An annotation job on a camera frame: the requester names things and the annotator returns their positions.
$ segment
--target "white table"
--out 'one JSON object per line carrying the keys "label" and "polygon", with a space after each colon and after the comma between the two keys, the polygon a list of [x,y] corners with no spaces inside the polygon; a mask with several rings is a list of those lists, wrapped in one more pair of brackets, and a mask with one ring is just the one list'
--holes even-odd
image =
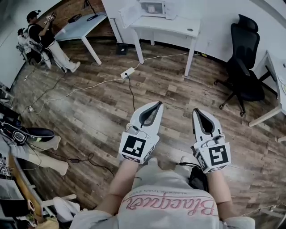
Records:
{"label": "white table", "polygon": [[154,45],[154,31],[171,32],[175,34],[182,34],[191,37],[191,44],[189,48],[189,56],[185,69],[185,76],[188,76],[191,67],[193,52],[196,45],[196,38],[200,30],[200,20],[190,20],[183,17],[176,17],[174,20],[168,20],[162,17],[148,17],[142,16],[137,21],[130,25],[132,29],[132,36],[135,43],[139,62],[144,63],[141,46],[139,43],[138,30],[151,30],[152,38],[151,45]]}
{"label": "white table", "polygon": [[269,51],[266,51],[266,54],[264,58],[261,60],[261,62],[258,64],[256,71],[261,71],[262,68],[265,68],[265,66],[268,67],[270,70],[272,76],[276,79],[276,87],[277,87],[277,94],[278,94],[278,106],[269,111],[268,113],[264,114],[263,116],[253,120],[248,125],[250,127],[253,127],[261,122],[264,122],[265,120],[271,118],[272,116],[282,112],[286,114],[286,94],[284,93],[282,86],[283,84],[279,80],[278,76],[280,78],[286,79],[286,68],[284,68],[283,64],[286,64],[286,59],[279,59],[276,56],[274,56]]}
{"label": "white table", "polygon": [[94,57],[95,61],[100,65],[101,61],[98,58],[97,54],[93,50],[92,46],[88,42],[86,35],[90,33],[99,23],[101,23],[104,19],[106,19],[105,12],[98,13],[98,17],[86,21],[88,18],[93,16],[94,14],[89,14],[86,16],[82,16],[79,20],[67,24],[63,27],[55,36],[57,41],[67,41],[74,39],[81,39],[85,46],[88,48],[90,54]]}

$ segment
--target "white sneaker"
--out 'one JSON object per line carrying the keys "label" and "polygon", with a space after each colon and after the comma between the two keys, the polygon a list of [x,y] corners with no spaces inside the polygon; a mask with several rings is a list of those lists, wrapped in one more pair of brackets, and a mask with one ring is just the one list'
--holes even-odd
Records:
{"label": "white sneaker", "polygon": [[80,66],[80,61],[78,61],[78,62],[76,63],[76,66],[75,66],[74,69],[71,69],[71,72],[74,73],[74,72],[78,69],[79,66]]}
{"label": "white sneaker", "polygon": [[67,73],[67,68],[62,67],[61,70],[63,71],[63,73]]}
{"label": "white sneaker", "polygon": [[[182,156],[181,158],[181,163],[194,163],[196,165],[199,166],[199,163],[198,161],[196,160],[196,158],[193,156],[193,155],[190,155],[190,157],[187,157],[187,156]],[[188,166],[188,165],[182,165],[182,167],[185,169],[185,170],[188,170],[189,172],[192,171],[192,166]]]}
{"label": "white sneaker", "polygon": [[148,165],[152,165],[152,164],[158,164],[158,159],[156,157],[152,157],[149,161],[148,161]]}

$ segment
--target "desk leg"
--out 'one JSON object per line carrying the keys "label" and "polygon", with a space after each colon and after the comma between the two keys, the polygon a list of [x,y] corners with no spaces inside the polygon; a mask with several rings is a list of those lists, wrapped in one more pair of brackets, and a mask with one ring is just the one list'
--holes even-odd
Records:
{"label": "desk leg", "polygon": [[248,124],[248,126],[253,127],[261,122],[264,122],[265,120],[271,118],[274,115],[277,115],[278,113],[280,113],[282,111],[280,106],[275,107],[273,110],[269,111],[268,113],[266,113],[265,115],[253,120],[252,122],[250,122]]}
{"label": "desk leg", "polygon": [[81,40],[83,41],[83,43],[85,44],[85,46],[88,48],[88,51],[90,52],[90,54],[93,56],[93,58],[95,59],[95,61],[97,62],[98,65],[101,65],[101,61],[98,58],[97,54],[95,53],[95,51],[93,50],[92,46],[90,45],[90,43],[88,42],[87,38],[85,36],[81,37]]}
{"label": "desk leg", "polygon": [[134,29],[131,29],[131,33],[133,36],[133,41],[135,44],[135,48],[137,51],[137,56],[138,56],[139,62],[140,62],[140,64],[143,64],[144,59],[143,59],[143,55],[142,55],[142,50],[141,50],[138,34],[137,34],[136,30],[134,30]]}
{"label": "desk leg", "polygon": [[189,56],[188,56],[188,61],[186,65],[186,70],[184,73],[184,76],[188,77],[189,75],[189,69],[191,68],[191,63],[193,59],[193,52],[195,51],[195,46],[196,46],[196,38],[192,38],[191,40],[191,46],[189,48]]}
{"label": "desk leg", "polygon": [[282,141],[286,141],[286,137],[282,137],[282,138],[277,139],[277,142],[282,142]]}
{"label": "desk leg", "polygon": [[151,45],[155,45],[155,40],[154,40],[154,31],[151,32]]}

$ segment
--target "black bag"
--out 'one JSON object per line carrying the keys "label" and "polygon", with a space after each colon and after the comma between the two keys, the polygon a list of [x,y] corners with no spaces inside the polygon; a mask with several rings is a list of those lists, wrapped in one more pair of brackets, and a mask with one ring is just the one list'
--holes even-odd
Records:
{"label": "black bag", "polygon": [[189,185],[192,188],[209,192],[206,174],[203,173],[202,169],[198,165],[188,162],[179,163],[179,165],[187,165],[193,168],[189,178]]}

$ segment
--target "power strip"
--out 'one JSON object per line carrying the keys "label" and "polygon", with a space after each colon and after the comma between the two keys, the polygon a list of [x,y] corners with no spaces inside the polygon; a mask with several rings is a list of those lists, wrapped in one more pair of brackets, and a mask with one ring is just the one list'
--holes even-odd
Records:
{"label": "power strip", "polygon": [[134,68],[129,68],[127,69],[125,72],[122,72],[120,75],[121,75],[121,78],[124,79],[126,78],[127,76],[130,76],[133,72],[135,72],[135,69]]}

